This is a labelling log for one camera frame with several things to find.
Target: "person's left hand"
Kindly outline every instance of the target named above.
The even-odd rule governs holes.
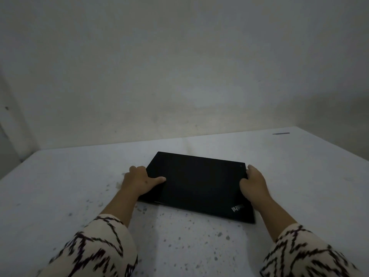
[[[165,181],[165,177],[149,178],[144,166],[131,166],[130,171],[124,175],[121,189],[130,190],[139,197]]]

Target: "black laptop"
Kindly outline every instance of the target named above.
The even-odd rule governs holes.
[[[139,200],[255,223],[254,211],[239,189],[246,178],[241,162],[158,152],[146,168],[151,178],[166,177]]]

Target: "sleeve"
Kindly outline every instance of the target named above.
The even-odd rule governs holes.
[[[128,277],[137,260],[128,229],[114,216],[101,214],[65,244],[39,277]]]
[[[297,223],[287,227],[266,256],[261,276],[362,276],[355,265]]]

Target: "hand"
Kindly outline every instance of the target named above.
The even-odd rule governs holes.
[[[254,166],[247,166],[247,179],[241,179],[239,187],[242,194],[251,202],[256,210],[272,200],[264,176]]]
[[[154,186],[166,181],[165,177],[149,178],[144,166],[131,166],[130,171],[124,175],[121,189],[126,189],[139,197],[149,192]]]

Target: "table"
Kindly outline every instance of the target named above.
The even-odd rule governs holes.
[[[289,127],[36,152],[0,181],[0,275],[34,276],[157,151],[253,164],[298,222],[369,274],[369,162]],[[258,276],[272,246],[259,214],[252,225],[139,202],[129,230],[138,276]]]

